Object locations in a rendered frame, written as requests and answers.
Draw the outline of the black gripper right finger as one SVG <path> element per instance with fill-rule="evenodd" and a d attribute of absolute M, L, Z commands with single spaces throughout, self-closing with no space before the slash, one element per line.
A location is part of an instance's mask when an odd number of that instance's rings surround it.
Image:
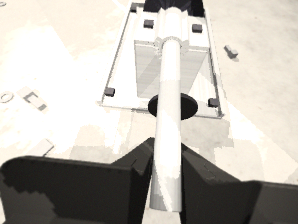
<path fill-rule="evenodd" d="M 298 184 L 244 180 L 181 143 L 181 224 L 298 224 Z"/>

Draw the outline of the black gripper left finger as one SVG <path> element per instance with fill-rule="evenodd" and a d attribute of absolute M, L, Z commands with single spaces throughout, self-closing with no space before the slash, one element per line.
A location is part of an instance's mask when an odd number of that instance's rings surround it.
<path fill-rule="evenodd" d="M 155 137 L 112 163 L 21 155 L 0 165 L 5 221 L 14 213 L 142 224 Z"/>

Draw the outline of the grey metal shaft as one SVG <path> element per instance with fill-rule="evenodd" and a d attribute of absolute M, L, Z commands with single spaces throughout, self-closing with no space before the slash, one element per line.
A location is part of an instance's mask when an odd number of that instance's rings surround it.
<path fill-rule="evenodd" d="M 174 39 L 162 44 L 149 207 L 182 211 L 180 43 Z"/>

